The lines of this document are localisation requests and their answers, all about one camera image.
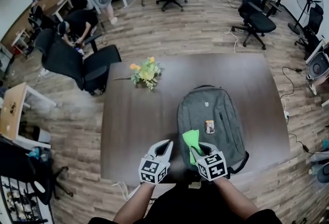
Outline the green cloth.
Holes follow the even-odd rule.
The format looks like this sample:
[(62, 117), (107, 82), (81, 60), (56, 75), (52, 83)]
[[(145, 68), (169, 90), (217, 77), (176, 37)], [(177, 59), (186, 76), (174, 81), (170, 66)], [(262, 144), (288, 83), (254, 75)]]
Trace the green cloth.
[(191, 165), (195, 165), (196, 164), (196, 160), (192, 154), (191, 148), (195, 148), (197, 153), (199, 155), (203, 155), (204, 152), (202, 151), (200, 145), (199, 145), (199, 130), (190, 130), (188, 132), (183, 133), (182, 135), (183, 140), (185, 142), (185, 144), (188, 146), (189, 148), (189, 155), (190, 155), (190, 164)]

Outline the person's right forearm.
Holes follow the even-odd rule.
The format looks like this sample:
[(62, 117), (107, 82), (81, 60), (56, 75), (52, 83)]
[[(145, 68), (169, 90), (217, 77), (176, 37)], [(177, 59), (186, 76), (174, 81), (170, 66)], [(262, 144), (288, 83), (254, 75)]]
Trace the person's right forearm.
[(241, 219), (246, 220), (259, 211), (258, 207), (240, 192), (227, 178), (221, 177), (215, 179), (214, 184), (229, 209)]

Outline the light wooden desk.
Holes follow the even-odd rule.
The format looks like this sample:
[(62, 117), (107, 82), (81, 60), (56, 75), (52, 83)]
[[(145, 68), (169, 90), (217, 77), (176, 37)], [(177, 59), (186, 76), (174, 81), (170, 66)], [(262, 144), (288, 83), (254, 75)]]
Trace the light wooden desk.
[[(19, 125), (26, 93), (30, 93), (54, 107), (57, 106), (56, 102), (37, 92), (27, 85), (26, 82), (7, 90), (0, 112), (0, 134), (11, 141), (19, 139)], [(14, 115), (10, 113), (10, 106), (13, 102), (16, 103), (16, 112)]]

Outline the yellow artificial flower bouquet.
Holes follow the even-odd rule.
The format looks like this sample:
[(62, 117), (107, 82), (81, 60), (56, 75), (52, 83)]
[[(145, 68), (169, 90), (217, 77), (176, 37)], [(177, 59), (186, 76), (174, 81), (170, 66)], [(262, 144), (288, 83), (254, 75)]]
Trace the yellow artificial flower bouquet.
[(131, 80), (136, 87), (144, 87), (152, 91), (158, 83), (163, 68), (154, 57), (148, 57), (140, 65), (132, 63), (129, 67), (131, 73), (113, 80)]

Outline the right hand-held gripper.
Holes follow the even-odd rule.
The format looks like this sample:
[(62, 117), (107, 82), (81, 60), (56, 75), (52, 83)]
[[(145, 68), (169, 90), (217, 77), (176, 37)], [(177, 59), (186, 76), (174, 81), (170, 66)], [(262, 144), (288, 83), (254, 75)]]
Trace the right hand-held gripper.
[(228, 175), (223, 152), (210, 143), (200, 142), (199, 147), (190, 147), (190, 163), (196, 164), (199, 174), (207, 181)]

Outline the person's black shirt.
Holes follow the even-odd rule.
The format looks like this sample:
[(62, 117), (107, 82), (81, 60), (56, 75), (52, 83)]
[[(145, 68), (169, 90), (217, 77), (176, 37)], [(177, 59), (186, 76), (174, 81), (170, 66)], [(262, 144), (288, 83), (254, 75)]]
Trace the person's black shirt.
[[(113, 220), (93, 217), (88, 224), (117, 224)], [(275, 212), (264, 209), (243, 220), (234, 214), (214, 182), (198, 189), (177, 184), (152, 204), (143, 219), (133, 224), (282, 224)]]

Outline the person's left forearm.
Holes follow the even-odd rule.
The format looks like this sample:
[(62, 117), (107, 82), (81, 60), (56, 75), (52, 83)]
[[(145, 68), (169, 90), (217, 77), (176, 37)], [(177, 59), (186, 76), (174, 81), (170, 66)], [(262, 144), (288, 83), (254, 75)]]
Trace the person's left forearm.
[(117, 224), (133, 224), (143, 219), (156, 185), (143, 182), (135, 194), (123, 205), (115, 215), (113, 222)]

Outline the brown desk with white legs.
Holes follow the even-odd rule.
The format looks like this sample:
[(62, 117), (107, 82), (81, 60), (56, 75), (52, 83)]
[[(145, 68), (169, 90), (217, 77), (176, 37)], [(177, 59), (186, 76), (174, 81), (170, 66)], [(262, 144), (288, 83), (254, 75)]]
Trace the brown desk with white legs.
[(63, 21), (63, 13), (62, 10), (66, 10), (69, 12), (73, 8), (71, 0), (60, 0), (58, 3), (53, 5), (47, 13), (51, 16), (55, 16), (60, 22)]

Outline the grey waste bin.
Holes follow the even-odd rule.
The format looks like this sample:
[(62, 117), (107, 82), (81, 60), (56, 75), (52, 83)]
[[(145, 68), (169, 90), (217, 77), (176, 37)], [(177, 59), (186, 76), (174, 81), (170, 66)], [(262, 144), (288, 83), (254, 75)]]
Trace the grey waste bin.
[(51, 133), (41, 129), (38, 126), (33, 128), (32, 138), (34, 141), (42, 142), (42, 143), (50, 143)]

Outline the grey backpack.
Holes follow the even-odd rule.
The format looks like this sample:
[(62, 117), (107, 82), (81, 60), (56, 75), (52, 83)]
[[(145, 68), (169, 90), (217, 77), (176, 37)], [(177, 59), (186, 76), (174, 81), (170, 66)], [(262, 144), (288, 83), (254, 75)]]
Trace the grey backpack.
[[(214, 134), (206, 134), (207, 120), (214, 121)], [(177, 125), (181, 155), (188, 169), (199, 173), (196, 164), (190, 164), (189, 148), (182, 137), (193, 129), (199, 130), (199, 143), (213, 144), (223, 152), (228, 169), (226, 178), (241, 171), (247, 163), (249, 154), (245, 150), (239, 113), (224, 89), (201, 86), (189, 92), (178, 106)]]

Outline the black railing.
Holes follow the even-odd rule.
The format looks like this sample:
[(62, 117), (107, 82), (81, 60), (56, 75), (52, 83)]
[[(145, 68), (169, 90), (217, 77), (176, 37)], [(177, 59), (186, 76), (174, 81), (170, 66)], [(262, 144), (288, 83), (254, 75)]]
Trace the black railing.
[(0, 224), (55, 224), (50, 205), (44, 205), (32, 186), (0, 176)]

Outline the black chair with white patch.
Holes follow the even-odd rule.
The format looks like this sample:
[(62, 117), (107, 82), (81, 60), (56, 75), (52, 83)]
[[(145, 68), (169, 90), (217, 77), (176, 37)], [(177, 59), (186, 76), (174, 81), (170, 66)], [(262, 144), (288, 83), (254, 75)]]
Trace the black chair with white patch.
[(73, 197), (73, 192), (57, 181), (57, 177), (63, 171), (68, 171), (68, 167), (63, 166), (57, 172), (53, 172), (51, 151), (48, 148), (43, 149), (42, 159), (37, 160), (28, 157), (29, 150), (0, 139), (0, 176), (30, 184), (44, 205), (49, 204), (52, 196), (59, 199), (56, 187)]

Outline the teal plastic bag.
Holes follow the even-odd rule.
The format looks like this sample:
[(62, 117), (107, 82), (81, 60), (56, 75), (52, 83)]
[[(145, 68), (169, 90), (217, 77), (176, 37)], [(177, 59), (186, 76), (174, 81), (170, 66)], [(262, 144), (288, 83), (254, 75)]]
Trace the teal plastic bag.
[(44, 155), (44, 149), (42, 147), (37, 146), (32, 148), (32, 150), (28, 154), (28, 157), (41, 160), (43, 155)]

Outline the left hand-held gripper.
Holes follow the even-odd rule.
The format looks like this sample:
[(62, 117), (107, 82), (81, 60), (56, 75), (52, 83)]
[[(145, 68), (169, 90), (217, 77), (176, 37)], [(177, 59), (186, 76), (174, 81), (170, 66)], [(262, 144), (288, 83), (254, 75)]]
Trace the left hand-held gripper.
[(159, 184), (168, 173), (170, 157), (173, 149), (173, 141), (162, 140), (153, 144), (142, 158), (138, 173), (141, 182), (153, 185)]

